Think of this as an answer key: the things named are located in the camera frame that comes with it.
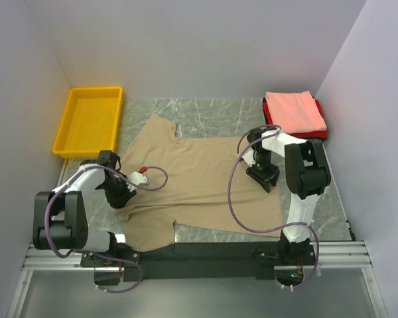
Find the beige t-shirt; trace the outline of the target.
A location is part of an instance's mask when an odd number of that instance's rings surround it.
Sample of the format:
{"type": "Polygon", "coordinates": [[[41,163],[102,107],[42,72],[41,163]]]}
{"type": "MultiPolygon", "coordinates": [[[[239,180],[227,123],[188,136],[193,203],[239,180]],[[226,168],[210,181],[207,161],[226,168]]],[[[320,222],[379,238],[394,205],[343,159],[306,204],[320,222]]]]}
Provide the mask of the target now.
{"type": "Polygon", "coordinates": [[[139,252],[174,242],[174,224],[244,233],[283,222],[280,188],[267,193],[235,163],[236,137],[179,138],[176,124],[152,115],[121,159],[129,175],[146,166],[153,191],[115,210],[125,241],[139,252]]]}

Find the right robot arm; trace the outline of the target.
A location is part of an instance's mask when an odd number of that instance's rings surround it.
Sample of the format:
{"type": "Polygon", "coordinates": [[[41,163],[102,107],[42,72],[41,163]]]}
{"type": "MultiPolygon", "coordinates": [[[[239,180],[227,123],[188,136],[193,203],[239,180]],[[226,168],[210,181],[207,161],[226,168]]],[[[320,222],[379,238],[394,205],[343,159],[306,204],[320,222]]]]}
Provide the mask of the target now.
{"type": "Polygon", "coordinates": [[[242,160],[246,174],[266,191],[277,185],[280,169],[271,162],[273,153],[285,159],[285,181],[291,192],[288,227],[281,231],[278,257],[293,264],[310,253],[310,231],[314,210],[320,196],[330,185],[331,174],[321,140],[301,139],[278,128],[259,127],[246,134],[251,150],[242,160]]]}

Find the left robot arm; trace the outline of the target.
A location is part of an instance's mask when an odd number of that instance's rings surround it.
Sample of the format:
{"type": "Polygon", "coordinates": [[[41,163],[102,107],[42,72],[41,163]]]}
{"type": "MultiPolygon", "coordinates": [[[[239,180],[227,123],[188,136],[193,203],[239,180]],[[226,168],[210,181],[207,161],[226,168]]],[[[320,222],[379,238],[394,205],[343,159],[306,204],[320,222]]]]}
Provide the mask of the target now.
{"type": "Polygon", "coordinates": [[[34,198],[33,244],[38,250],[53,250],[64,258],[63,250],[96,252],[104,266],[119,259],[115,235],[90,229],[85,200],[96,190],[105,193],[114,209],[122,208],[136,194],[145,178],[139,172],[120,173],[120,157],[102,150],[99,157],[84,160],[77,172],[61,186],[41,191],[34,198]]]}

